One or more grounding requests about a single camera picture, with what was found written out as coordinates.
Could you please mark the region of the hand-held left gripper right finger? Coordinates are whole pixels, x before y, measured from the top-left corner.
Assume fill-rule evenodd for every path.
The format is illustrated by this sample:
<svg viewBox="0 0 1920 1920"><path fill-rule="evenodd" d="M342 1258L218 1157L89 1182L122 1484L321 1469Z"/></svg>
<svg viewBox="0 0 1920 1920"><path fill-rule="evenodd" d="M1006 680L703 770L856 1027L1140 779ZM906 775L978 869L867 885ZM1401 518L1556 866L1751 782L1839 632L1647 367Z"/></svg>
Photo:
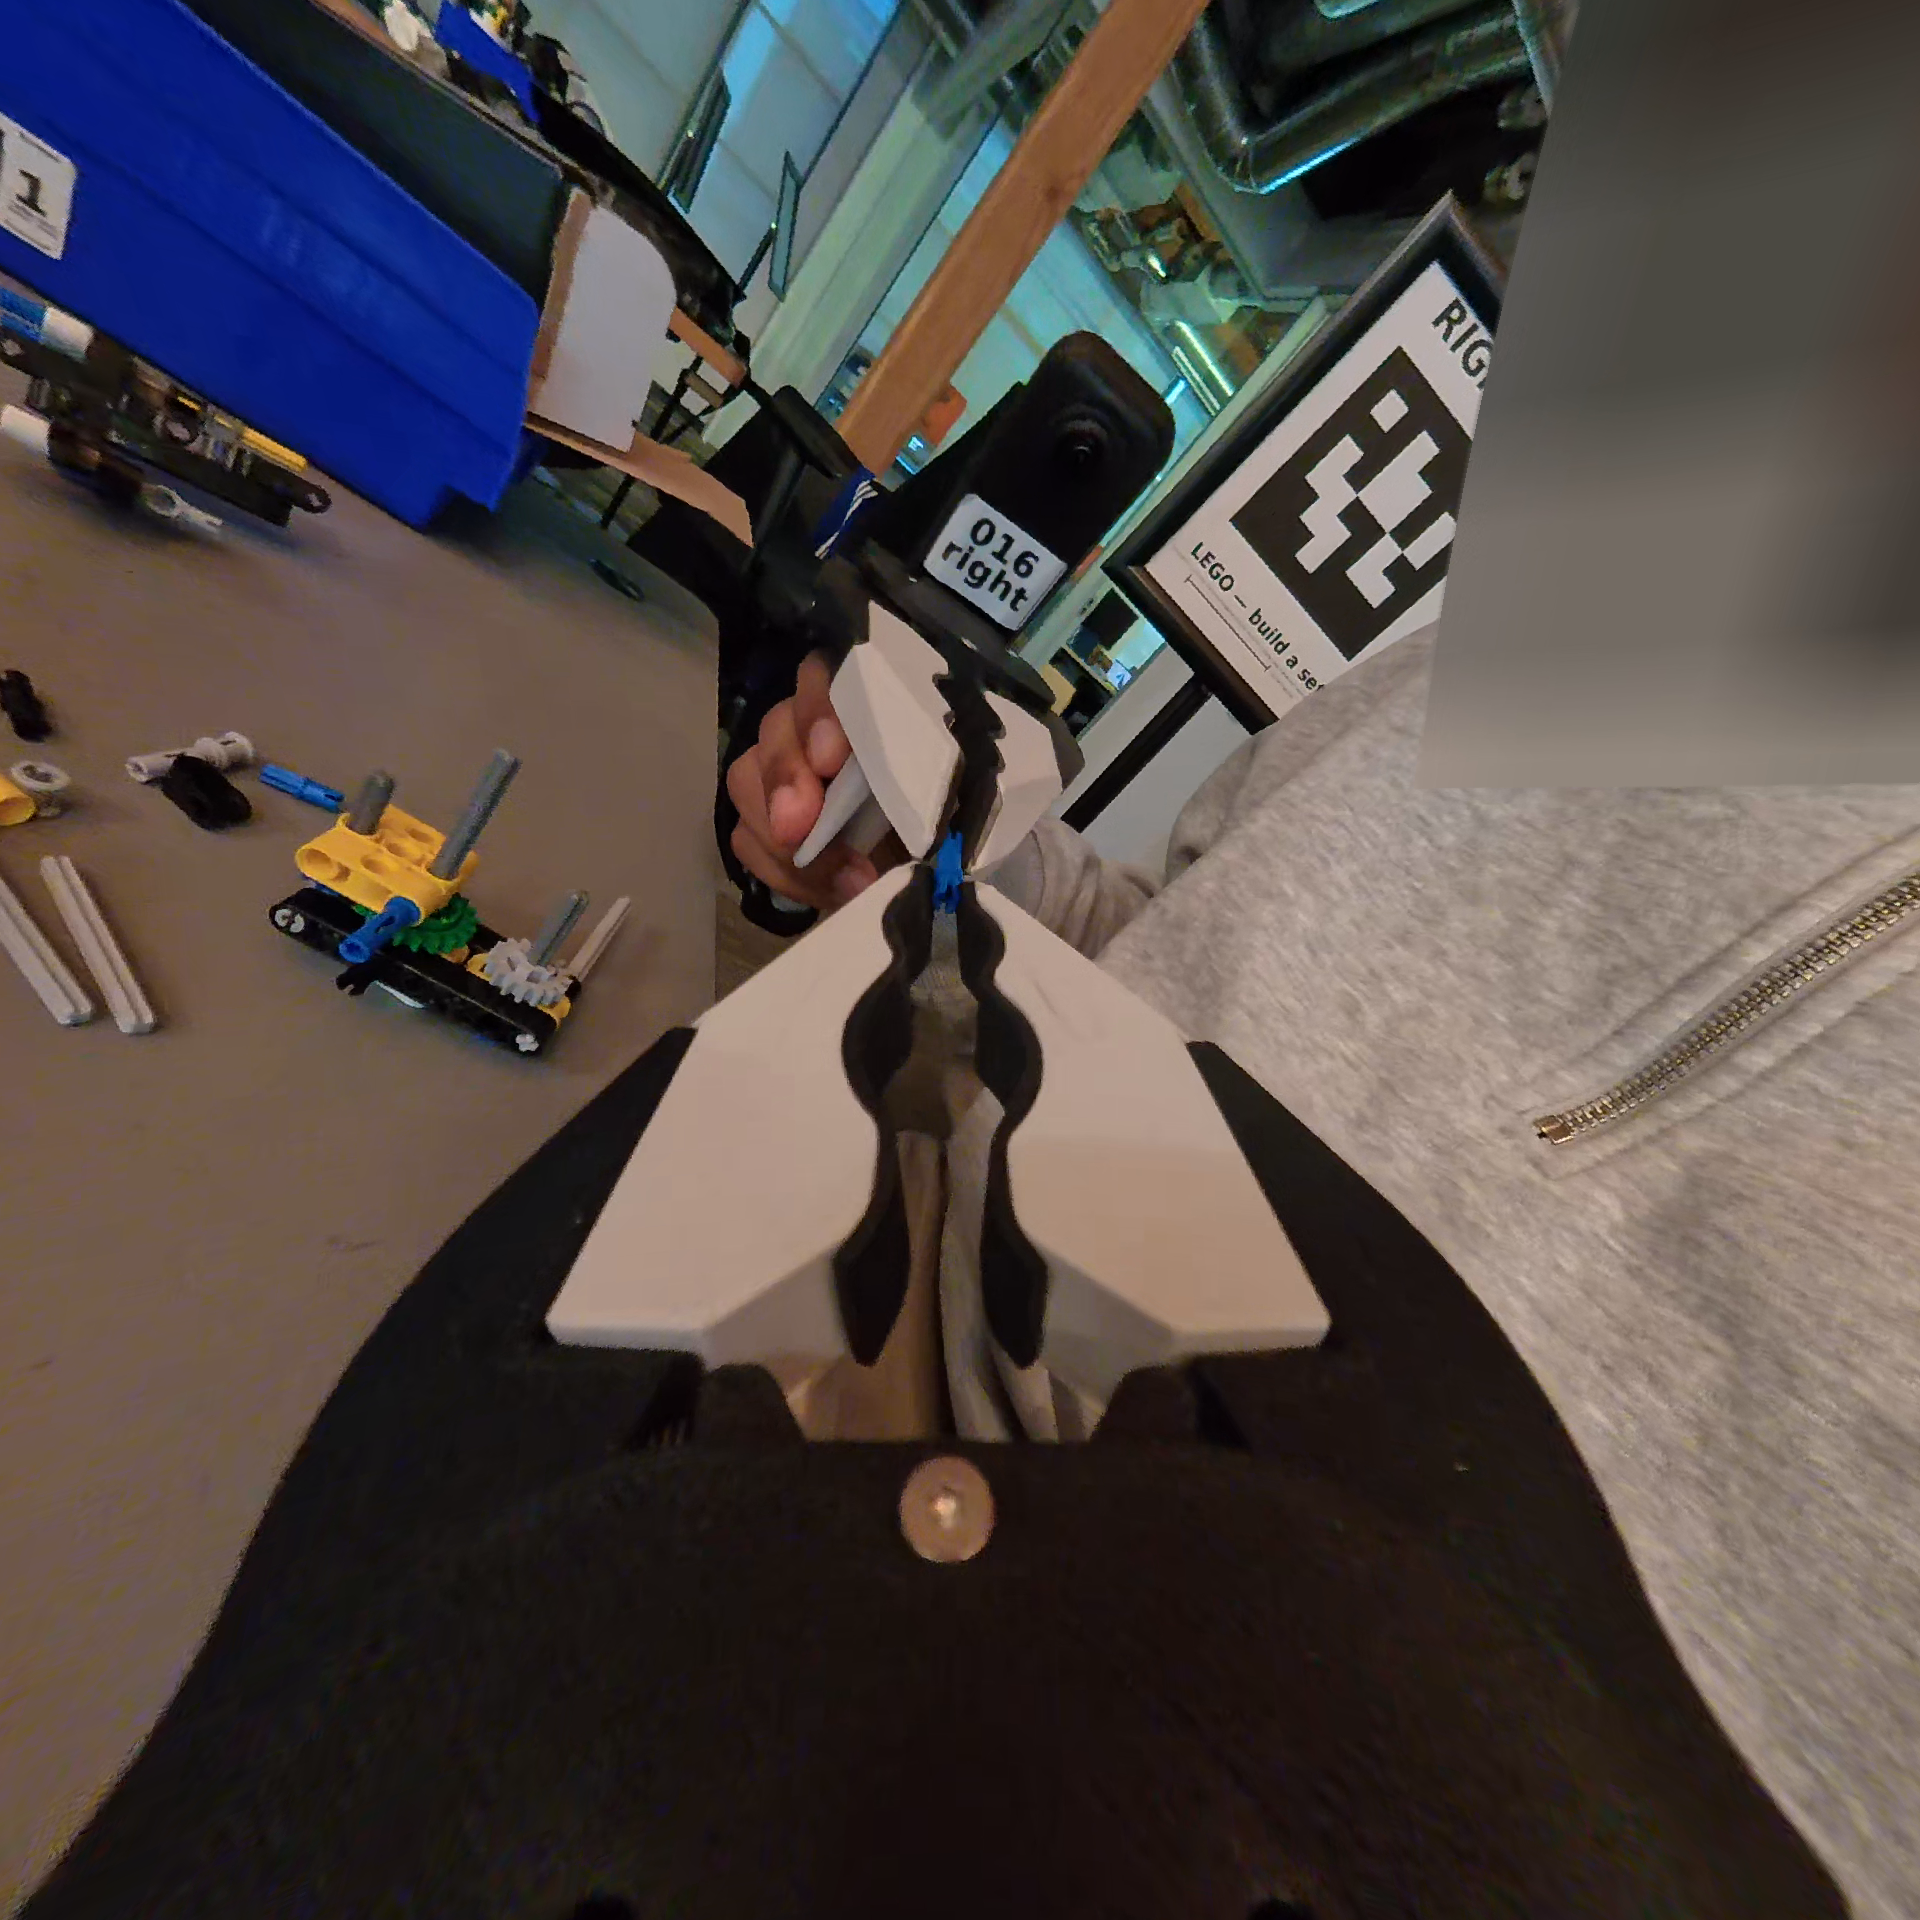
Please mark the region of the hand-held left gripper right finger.
<svg viewBox="0 0 1920 1920"><path fill-rule="evenodd" d="M986 882L955 932L1000 1102L978 1277L1008 1362L1107 1402L1143 1368L1320 1346L1331 1312L1184 1034Z"/></svg>

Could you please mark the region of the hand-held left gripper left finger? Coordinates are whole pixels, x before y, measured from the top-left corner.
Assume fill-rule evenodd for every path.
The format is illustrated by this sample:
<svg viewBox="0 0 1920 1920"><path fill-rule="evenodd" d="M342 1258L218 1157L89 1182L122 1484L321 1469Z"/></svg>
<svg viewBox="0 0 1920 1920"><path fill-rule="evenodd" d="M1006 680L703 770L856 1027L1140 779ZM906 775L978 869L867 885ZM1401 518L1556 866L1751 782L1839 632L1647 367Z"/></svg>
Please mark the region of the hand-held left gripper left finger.
<svg viewBox="0 0 1920 1920"><path fill-rule="evenodd" d="M692 1028L547 1330L707 1367L881 1357L908 1294L890 1086L932 872L899 869Z"/></svg>

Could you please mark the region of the wooden beam post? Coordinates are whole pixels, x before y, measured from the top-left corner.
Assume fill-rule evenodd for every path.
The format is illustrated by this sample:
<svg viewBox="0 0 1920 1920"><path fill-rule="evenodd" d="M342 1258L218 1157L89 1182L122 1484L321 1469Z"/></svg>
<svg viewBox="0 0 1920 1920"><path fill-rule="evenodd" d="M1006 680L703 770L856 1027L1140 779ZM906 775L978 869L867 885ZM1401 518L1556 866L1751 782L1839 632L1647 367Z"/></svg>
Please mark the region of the wooden beam post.
<svg viewBox="0 0 1920 1920"><path fill-rule="evenodd" d="M1111 2L856 386L840 435L884 472L1184 45L1202 2Z"/></svg>

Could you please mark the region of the person's right forearm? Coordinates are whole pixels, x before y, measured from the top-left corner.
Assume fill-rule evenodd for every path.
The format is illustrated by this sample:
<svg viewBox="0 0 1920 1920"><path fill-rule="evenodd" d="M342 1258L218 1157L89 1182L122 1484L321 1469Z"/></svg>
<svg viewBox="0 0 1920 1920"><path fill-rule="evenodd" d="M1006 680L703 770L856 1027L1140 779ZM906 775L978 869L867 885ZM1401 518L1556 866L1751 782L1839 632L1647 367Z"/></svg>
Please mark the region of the person's right forearm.
<svg viewBox="0 0 1920 1920"><path fill-rule="evenodd" d="M1168 886L1163 864L1147 869L1107 856L1083 831L1052 815L982 877L1090 963L1099 963Z"/></svg>

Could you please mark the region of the yellow black lego gear assembly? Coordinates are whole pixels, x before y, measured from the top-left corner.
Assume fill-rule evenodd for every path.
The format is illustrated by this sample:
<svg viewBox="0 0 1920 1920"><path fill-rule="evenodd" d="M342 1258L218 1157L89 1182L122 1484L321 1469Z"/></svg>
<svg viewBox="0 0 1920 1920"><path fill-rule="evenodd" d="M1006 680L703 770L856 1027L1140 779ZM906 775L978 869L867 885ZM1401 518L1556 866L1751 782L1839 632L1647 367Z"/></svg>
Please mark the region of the yellow black lego gear assembly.
<svg viewBox="0 0 1920 1920"><path fill-rule="evenodd" d="M516 1059L544 1055L625 931L634 900L614 900L588 931L590 899L580 891L566 895L536 935L510 935L480 919L472 899L479 840L519 768L516 755L494 752L449 829L399 807L396 779L370 772L296 852L302 885L278 900L273 925L328 958L344 996L380 994ZM370 965L345 965L342 939L392 895L414 899L420 923Z"/></svg>

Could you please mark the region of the black lego connector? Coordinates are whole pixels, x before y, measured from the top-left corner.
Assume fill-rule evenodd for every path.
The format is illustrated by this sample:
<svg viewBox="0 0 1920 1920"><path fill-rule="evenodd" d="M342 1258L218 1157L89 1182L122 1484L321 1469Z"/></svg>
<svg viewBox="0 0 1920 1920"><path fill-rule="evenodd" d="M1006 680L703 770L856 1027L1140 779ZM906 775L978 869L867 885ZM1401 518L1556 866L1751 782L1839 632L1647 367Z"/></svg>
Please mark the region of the black lego connector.
<svg viewBox="0 0 1920 1920"><path fill-rule="evenodd" d="M156 787L194 827L206 831L230 831L255 821L247 792L199 755L177 755Z"/></svg>

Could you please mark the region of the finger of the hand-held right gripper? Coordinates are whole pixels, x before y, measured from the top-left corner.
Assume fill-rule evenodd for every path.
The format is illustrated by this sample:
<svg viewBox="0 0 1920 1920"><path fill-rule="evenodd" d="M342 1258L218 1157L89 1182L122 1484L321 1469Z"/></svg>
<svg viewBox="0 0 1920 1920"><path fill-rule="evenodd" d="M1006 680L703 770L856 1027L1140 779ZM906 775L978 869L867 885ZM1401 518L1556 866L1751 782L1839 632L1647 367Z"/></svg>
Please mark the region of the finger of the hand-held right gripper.
<svg viewBox="0 0 1920 1920"><path fill-rule="evenodd" d="M960 861L969 877L1017 852L1083 764L1052 711L983 698L982 714L983 720L966 728L960 779Z"/></svg>
<svg viewBox="0 0 1920 1920"><path fill-rule="evenodd" d="M932 856L938 872L967 872L947 677L947 659L899 614L871 614L870 635L832 671L832 714L851 755L793 855L799 870L832 843L874 852L892 835L912 859Z"/></svg>

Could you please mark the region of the black lego subassembly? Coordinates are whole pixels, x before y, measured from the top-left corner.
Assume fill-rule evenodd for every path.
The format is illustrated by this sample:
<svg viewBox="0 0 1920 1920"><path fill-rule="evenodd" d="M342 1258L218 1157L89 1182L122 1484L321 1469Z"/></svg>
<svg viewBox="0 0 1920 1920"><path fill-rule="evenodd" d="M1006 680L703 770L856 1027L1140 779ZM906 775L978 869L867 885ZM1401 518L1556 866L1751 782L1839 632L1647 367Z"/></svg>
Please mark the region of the black lego subassembly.
<svg viewBox="0 0 1920 1920"><path fill-rule="evenodd" d="M4 444L118 509L218 536L230 514L287 530L332 507L302 455L10 283L2 356L28 380L24 399L4 404Z"/></svg>

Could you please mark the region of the person's right hand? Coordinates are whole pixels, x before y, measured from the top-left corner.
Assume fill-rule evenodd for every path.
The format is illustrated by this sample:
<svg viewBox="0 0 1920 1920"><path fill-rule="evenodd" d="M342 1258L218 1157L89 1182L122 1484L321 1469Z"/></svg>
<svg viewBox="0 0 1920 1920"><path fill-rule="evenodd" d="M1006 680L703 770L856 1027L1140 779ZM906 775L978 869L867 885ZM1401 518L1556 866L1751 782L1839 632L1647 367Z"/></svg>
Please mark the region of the person's right hand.
<svg viewBox="0 0 1920 1920"><path fill-rule="evenodd" d="M759 723L755 742L728 770L737 808L732 852L772 895L826 917L875 885L881 866L843 840L827 843L808 866L799 852L826 808L826 791L852 757L832 708L832 662L801 661L793 695Z"/></svg>

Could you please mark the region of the blue plastic storage bin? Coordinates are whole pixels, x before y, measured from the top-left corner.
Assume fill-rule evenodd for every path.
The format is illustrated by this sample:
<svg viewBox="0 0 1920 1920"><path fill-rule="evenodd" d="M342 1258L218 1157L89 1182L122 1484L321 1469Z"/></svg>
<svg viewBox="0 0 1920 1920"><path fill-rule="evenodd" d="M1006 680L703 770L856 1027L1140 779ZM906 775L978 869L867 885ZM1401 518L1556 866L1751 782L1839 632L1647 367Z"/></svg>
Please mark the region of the blue plastic storage bin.
<svg viewBox="0 0 1920 1920"><path fill-rule="evenodd" d="M174 2L4 2L4 278L414 528L524 459L540 304Z"/></svg>

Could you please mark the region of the long light grey lego axle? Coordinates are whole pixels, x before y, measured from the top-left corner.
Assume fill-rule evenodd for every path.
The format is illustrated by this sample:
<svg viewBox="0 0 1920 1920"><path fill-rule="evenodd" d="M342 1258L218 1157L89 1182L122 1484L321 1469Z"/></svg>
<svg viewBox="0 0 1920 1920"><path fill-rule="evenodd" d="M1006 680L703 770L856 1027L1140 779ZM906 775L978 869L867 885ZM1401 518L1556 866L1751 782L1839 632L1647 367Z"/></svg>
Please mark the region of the long light grey lego axle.
<svg viewBox="0 0 1920 1920"><path fill-rule="evenodd" d="M161 1022L154 1003L86 872L68 855L44 855L39 876L118 1030L127 1038L156 1034Z"/></svg>
<svg viewBox="0 0 1920 1920"><path fill-rule="evenodd" d="M39 1006L60 1027L81 1027L95 1019L89 996L8 880L0 882L0 899L4 955L24 976Z"/></svg>

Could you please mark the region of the grey zip sweatshirt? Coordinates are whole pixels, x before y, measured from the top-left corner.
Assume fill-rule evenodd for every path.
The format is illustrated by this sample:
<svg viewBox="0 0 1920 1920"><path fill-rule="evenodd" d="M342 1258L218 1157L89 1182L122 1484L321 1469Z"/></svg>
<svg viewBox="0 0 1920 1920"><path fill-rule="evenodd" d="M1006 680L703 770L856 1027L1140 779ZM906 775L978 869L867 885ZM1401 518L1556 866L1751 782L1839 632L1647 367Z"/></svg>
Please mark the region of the grey zip sweatshirt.
<svg viewBox="0 0 1920 1920"><path fill-rule="evenodd" d="M1433 635L1246 740L1099 965L1467 1282L1854 1916L1915 1916L1915 784L1440 788Z"/></svg>

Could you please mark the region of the cardboard box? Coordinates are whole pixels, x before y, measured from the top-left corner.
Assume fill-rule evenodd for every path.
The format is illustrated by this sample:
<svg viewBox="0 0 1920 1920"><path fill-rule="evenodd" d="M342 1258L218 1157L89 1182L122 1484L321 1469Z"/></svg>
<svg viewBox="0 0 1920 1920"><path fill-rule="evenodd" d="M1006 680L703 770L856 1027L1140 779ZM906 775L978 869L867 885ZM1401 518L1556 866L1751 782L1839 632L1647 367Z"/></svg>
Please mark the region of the cardboard box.
<svg viewBox="0 0 1920 1920"><path fill-rule="evenodd" d="M640 429L664 343L692 347L732 386L745 378L728 350L681 316L676 283L657 240L574 188L548 266L527 427L752 541L751 511L739 493L684 451Z"/></svg>

